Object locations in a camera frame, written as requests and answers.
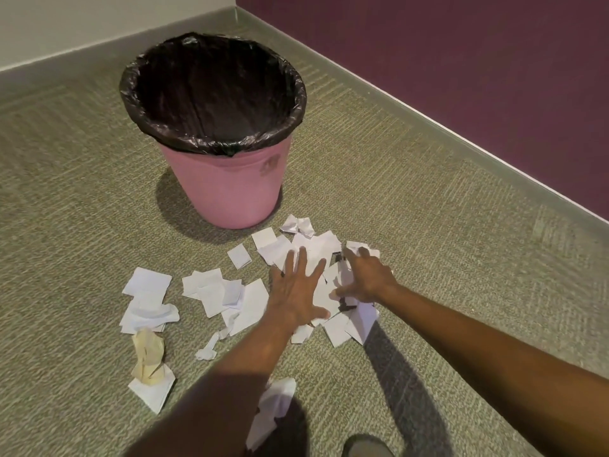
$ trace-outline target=maroon wall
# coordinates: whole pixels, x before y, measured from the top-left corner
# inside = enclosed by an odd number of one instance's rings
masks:
[[[609,219],[609,0],[237,0]]]

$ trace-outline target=green carpet floor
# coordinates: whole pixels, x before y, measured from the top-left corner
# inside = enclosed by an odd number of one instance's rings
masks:
[[[252,30],[228,33],[273,47]],[[378,248],[412,289],[609,376],[605,245],[456,157],[434,134],[286,54],[309,103],[283,201],[264,226],[278,228],[289,213],[309,216],[317,231]],[[155,142],[129,120],[117,91],[121,71],[108,64],[0,100],[5,456],[117,455],[155,420],[127,389],[134,350],[118,326],[129,301],[121,289],[135,267],[174,277],[165,301],[179,307],[181,321],[162,337],[178,381],[164,412],[209,368],[194,353],[223,326],[180,296],[180,278],[220,266],[227,278],[267,282],[253,230],[203,221]],[[226,251],[241,241],[253,262],[237,271]],[[347,437],[371,433],[400,455],[535,455],[384,309],[366,348],[351,341],[333,349],[318,328],[304,345],[287,347],[273,376],[296,378],[301,410],[293,408],[266,453],[304,454],[293,448],[298,440],[310,455],[337,456]]]

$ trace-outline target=wall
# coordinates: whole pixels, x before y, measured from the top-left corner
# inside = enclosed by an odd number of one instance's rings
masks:
[[[609,219],[607,0],[237,0]]]
[[[0,70],[234,6],[234,0],[2,0]]]

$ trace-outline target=person's left arm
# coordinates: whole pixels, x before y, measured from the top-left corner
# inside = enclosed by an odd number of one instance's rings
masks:
[[[170,414],[135,442],[126,456],[146,457],[237,456],[258,408],[258,401],[294,330],[318,317],[324,308],[313,306],[313,291],[324,272],[321,260],[305,276],[306,250],[285,260],[285,275],[271,269],[271,292],[260,322],[224,355],[181,398]]]

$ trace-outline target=black garbage bag liner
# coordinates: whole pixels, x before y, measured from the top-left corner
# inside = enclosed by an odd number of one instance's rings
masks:
[[[300,125],[305,84],[255,41],[187,33],[129,64],[122,100],[140,130],[182,152],[233,156],[275,145]]]

